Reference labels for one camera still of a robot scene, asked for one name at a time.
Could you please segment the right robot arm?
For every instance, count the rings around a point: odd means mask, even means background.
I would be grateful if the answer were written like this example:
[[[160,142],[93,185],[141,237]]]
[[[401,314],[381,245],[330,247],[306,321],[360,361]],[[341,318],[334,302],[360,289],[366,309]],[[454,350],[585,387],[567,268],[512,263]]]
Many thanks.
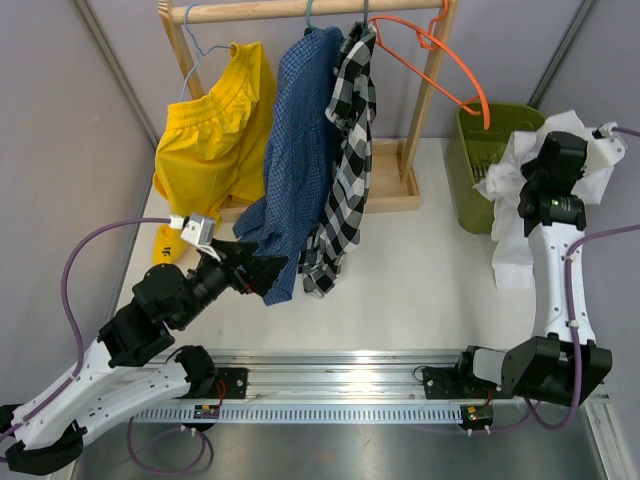
[[[586,313],[580,254],[586,210],[572,192],[587,151],[585,139],[552,131],[522,166],[518,214],[533,260],[534,333],[506,352],[463,351],[453,374],[463,395],[498,387],[509,397],[577,408],[610,372],[612,353],[597,347]]]

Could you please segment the black white checked shirt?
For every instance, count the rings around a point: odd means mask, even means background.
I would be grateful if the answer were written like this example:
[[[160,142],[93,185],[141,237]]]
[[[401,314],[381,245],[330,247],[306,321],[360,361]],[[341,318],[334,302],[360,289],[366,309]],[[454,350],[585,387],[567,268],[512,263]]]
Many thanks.
[[[336,81],[325,116],[339,130],[340,146],[320,222],[307,238],[299,260],[303,289],[317,298],[334,288],[342,261],[360,243],[371,189],[371,126],[377,108],[371,60],[376,40],[373,27],[355,23],[334,67]]]

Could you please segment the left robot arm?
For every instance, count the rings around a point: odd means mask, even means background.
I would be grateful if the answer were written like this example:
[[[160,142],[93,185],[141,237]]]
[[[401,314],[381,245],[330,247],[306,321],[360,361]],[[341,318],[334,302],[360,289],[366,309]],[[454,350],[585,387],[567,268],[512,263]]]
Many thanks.
[[[10,470],[45,476],[74,462],[116,425],[174,398],[203,398],[215,388],[217,368],[202,346],[188,345],[143,378],[121,385],[175,342],[227,288],[265,296],[288,259],[259,256],[252,242],[213,240],[196,268],[152,267],[132,300],[103,326],[84,354],[81,372],[51,403],[42,396],[1,409],[1,430],[15,442],[5,452]]]

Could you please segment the orange hanger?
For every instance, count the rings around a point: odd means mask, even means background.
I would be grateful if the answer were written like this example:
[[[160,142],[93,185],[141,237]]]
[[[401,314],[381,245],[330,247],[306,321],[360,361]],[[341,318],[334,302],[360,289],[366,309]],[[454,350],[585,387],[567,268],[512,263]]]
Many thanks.
[[[389,53],[396,60],[401,62],[409,70],[419,75],[422,80],[420,100],[416,103],[416,110],[412,120],[412,129],[415,133],[420,134],[426,120],[427,111],[430,104],[430,95],[434,90],[439,91],[449,100],[454,102],[458,107],[462,108],[471,116],[480,116],[482,118],[482,127],[487,131],[491,125],[491,113],[489,102],[483,87],[477,80],[474,73],[468,65],[460,59],[460,57],[449,47],[448,35],[451,30],[451,23],[455,19],[457,2],[456,1],[384,1],[384,7],[381,11],[401,11],[401,10],[419,10],[419,9],[438,9],[439,13],[435,15],[429,23],[429,26],[422,28],[415,23],[394,15],[375,15],[369,18],[370,26],[377,33],[377,45]],[[422,70],[416,68],[411,62],[407,61],[401,55],[392,50],[385,44],[382,32],[379,26],[380,21],[389,21],[399,25],[403,25],[415,32],[418,45],[428,52],[427,62]],[[449,56],[466,75],[467,79],[473,85],[476,95],[470,100],[462,101],[454,96],[450,91],[445,89],[437,82],[441,63],[444,55]]]

